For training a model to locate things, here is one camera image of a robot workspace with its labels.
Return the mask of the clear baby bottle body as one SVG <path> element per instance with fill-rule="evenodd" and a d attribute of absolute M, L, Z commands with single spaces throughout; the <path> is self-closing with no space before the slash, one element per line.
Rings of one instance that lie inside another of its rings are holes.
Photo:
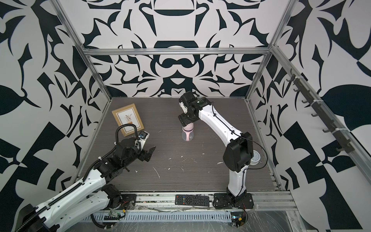
<path fill-rule="evenodd" d="M 182 138 L 184 141 L 191 141 L 193 138 L 194 138 L 194 132 L 191 131 L 191 132 L 185 132 L 182 130 Z"/>

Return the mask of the pink bottle cap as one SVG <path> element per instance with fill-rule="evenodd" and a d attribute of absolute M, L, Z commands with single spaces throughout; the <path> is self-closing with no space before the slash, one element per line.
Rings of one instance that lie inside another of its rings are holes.
<path fill-rule="evenodd" d="M 189 123 L 188 125 L 184 126 L 182 129 L 185 132 L 191 132 L 194 130 L 194 123 Z"/>

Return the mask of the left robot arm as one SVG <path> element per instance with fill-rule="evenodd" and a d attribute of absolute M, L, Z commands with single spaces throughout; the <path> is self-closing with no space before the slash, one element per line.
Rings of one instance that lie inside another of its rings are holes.
<path fill-rule="evenodd" d="M 144 150 L 149 133 L 138 131 L 135 136 L 120 141 L 119 126 L 115 146 L 99 157 L 84 176 L 55 197 L 37 205 L 27 205 L 18 215 L 17 232 L 64 232 L 86 217 L 103 209 L 116 210 L 122 206 L 121 192 L 110 182 L 136 160 L 149 162 L 155 148 Z"/>

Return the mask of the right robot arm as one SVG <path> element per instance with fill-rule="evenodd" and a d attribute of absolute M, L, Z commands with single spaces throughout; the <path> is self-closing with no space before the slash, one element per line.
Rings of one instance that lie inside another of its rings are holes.
<path fill-rule="evenodd" d="M 178 117 L 182 127 L 201 120 L 219 136 L 226 147 L 223 162 L 229 169 L 227 192 L 216 196 L 216 209 L 241 208 L 247 198 L 246 174 L 253 157 L 253 141 L 250 133 L 242 133 L 225 120 L 205 97 L 197 98 L 191 91 L 179 99 L 183 113 Z"/>

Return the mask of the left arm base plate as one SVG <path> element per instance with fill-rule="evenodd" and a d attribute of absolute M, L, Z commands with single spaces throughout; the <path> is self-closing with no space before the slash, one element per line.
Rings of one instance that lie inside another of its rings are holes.
<path fill-rule="evenodd" d="M 124 210 L 132 210 L 135 208 L 136 206 L 136 198 L 137 198 L 137 195 L 136 194 L 121 194 L 121 200 L 120 200 L 120 203 L 121 203 L 121 207 L 120 209 L 124 209 Z"/>

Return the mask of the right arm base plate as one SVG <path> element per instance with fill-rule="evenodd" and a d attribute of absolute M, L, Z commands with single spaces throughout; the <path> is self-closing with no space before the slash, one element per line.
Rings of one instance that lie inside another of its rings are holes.
<path fill-rule="evenodd" d="M 251 193 L 244 192 L 235 197 L 231 193 L 215 193 L 213 200 L 215 209 L 253 209 L 254 201 Z"/>

